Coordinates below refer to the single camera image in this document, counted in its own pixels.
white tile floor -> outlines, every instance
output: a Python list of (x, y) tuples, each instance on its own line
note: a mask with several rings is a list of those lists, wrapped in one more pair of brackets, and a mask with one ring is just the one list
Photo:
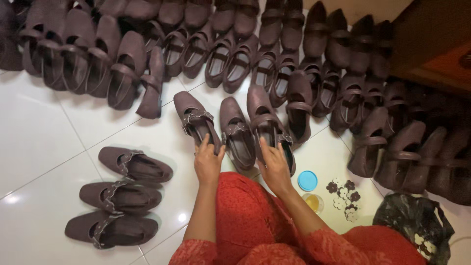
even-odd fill
[[(246, 95), (250, 76), (232, 96), (246, 113)], [(180, 91), (190, 91), (214, 115), (219, 128), (219, 106), (228, 97), (221, 87), (209, 88), (204, 73), (190, 80), (180, 75), (163, 87), (162, 117), (141, 119), (134, 112), (140, 98), (128, 111), (115, 111), (105, 99), (88, 95), (73, 95), (46, 88), (39, 78), (26, 72), (0, 71), (0, 264), (167, 264), (185, 233), (197, 192), (193, 170), (193, 139), (181, 131), (181, 121), (172, 103)], [(284, 106), (278, 109), (280, 119), (287, 117)], [(351, 156), (352, 136), (340, 136), (328, 128), (328, 119), (311, 118), (311, 139), (294, 152), (297, 174), (311, 170), (319, 185), (313, 191), (324, 200), (320, 214), (338, 233), (356, 225), (370, 225), (375, 211), (388, 190), (371, 180), (351, 174), (346, 165)], [(91, 244), (71, 240), (64, 235), (67, 221), (90, 212), (93, 207), (80, 201), (78, 193), (87, 183), (114, 181), (119, 175), (98, 161), (104, 146), (141, 149), (146, 154), (169, 164), (174, 177), (160, 189), (163, 200), (149, 218), (159, 224), (157, 235), (138, 247), (116, 247), (96, 250)], [(234, 171), (228, 157), (223, 171)], [(266, 187), (254, 168), (245, 175)], [(297, 174), (292, 178), (297, 185)], [(335, 195), (325, 186), (340, 178), (355, 182), (362, 196), (359, 219), (348, 222), (343, 213), (333, 207)], [(471, 259), (471, 207), (437, 200), (455, 228), (452, 237), (451, 265), (466, 264)]]

blue lid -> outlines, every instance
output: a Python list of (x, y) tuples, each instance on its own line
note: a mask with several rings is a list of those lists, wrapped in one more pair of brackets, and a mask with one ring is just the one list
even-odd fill
[(317, 176), (312, 171), (303, 171), (298, 176), (298, 184), (302, 190), (312, 191), (317, 187)]

hand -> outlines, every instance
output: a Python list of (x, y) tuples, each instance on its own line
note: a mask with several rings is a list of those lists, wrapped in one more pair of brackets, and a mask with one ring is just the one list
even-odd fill
[(287, 195), (294, 190), (291, 184), (290, 170), (284, 157), (283, 147), (278, 143), (278, 148), (267, 145), (265, 138), (260, 138), (263, 159), (266, 166), (257, 160), (263, 179), (271, 191), (277, 196)]
[(219, 173), (221, 173), (221, 163), (224, 158), (226, 146), (221, 146), (219, 155), (214, 155), (214, 145), (208, 144), (209, 134), (204, 136), (200, 147), (195, 146), (195, 171), (202, 185), (218, 185)]

woman's left hand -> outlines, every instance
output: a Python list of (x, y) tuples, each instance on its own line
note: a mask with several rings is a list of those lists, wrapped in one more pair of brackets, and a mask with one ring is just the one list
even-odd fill
[(200, 147), (195, 146), (195, 171), (200, 186), (207, 184), (215, 184), (217, 186), (226, 146), (221, 146), (219, 155), (215, 156), (214, 145), (208, 144), (208, 142), (209, 134), (206, 134)]

red patterned fabric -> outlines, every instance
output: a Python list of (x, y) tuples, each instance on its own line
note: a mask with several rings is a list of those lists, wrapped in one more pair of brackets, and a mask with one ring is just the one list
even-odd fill
[(221, 173), (216, 198), (217, 242), (185, 240), (170, 265), (425, 265), (398, 232), (359, 226), (301, 237), (281, 201), (235, 172)]

